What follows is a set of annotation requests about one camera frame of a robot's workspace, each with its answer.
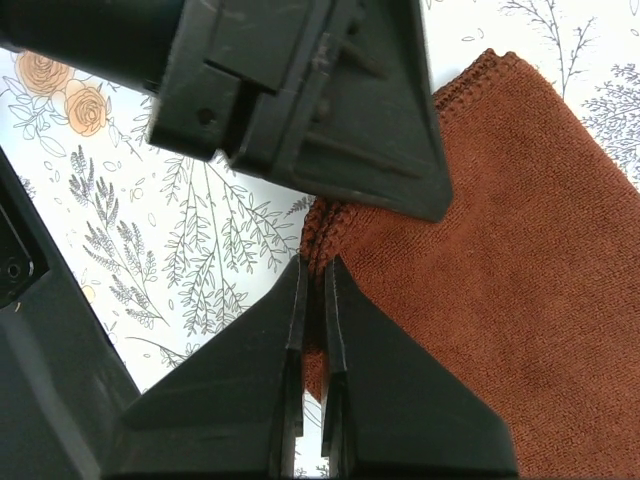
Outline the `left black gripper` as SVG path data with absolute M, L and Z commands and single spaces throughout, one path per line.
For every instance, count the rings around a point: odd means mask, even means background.
M 148 141 L 208 160 L 269 155 L 328 1 L 5 1 L 1 42 L 153 99 Z

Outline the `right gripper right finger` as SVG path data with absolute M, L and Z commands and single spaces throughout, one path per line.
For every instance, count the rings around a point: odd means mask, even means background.
M 339 479 L 516 479 L 502 418 L 384 314 L 340 258 L 324 274 L 322 454 Z

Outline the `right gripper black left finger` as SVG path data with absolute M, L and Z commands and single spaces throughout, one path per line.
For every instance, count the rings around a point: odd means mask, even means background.
M 122 415 L 105 479 L 290 479 L 303 433 L 306 264 Z

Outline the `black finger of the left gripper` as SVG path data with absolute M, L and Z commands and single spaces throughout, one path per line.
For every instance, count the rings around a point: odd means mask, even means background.
M 255 100 L 230 167 L 428 222 L 453 189 L 416 1 L 308 1 L 280 87 Z

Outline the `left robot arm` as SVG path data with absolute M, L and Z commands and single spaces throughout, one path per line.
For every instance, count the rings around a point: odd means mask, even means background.
M 153 95 L 152 145 L 438 221 L 452 189 L 416 1 L 5 1 L 1 43 Z M 140 393 L 1 167 L 8 464 L 62 479 L 288 479 L 306 264 Z

